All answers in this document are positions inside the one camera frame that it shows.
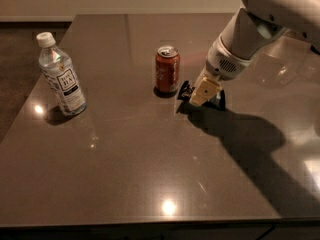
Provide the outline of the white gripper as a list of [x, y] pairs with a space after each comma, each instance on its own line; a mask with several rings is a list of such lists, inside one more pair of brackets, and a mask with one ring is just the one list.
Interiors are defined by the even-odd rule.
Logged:
[[232, 80], [245, 70], [253, 61], [234, 55], [224, 44], [222, 35], [213, 42], [207, 56], [205, 67], [194, 84], [189, 102], [194, 106], [202, 106], [222, 90], [220, 79]]

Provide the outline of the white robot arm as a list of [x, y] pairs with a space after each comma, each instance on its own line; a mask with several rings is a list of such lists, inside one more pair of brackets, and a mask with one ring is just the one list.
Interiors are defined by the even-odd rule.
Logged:
[[320, 0], [241, 0], [242, 5], [210, 47], [190, 103], [201, 106], [236, 78], [264, 46], [286, 30], [320, 47]]

